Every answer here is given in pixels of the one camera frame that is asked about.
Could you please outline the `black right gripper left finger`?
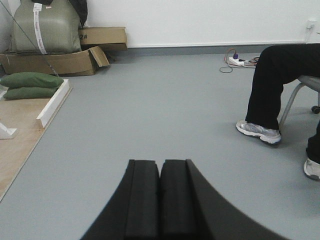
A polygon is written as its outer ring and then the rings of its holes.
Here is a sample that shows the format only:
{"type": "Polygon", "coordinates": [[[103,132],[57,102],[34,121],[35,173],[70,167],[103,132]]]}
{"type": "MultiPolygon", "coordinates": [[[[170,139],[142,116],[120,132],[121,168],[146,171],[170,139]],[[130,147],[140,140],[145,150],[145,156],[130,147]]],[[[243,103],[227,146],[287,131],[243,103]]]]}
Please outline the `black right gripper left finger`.
{"type": "Polygon", "coordinates": [[[129,160],[120,184],[82,239],[159,239],[159,180],[155,161],[129,160]]]}

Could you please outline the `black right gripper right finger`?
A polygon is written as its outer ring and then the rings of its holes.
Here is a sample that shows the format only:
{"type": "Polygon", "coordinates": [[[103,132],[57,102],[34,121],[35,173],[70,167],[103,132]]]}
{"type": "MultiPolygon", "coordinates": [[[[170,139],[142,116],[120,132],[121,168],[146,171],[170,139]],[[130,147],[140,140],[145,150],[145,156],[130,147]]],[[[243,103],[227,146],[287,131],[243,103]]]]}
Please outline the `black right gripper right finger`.
{"type": "Polygon", "coordinates": [[[160,174],[164,240],[283,240],[226,200],[190,159],[167,159],[160,174]]]}

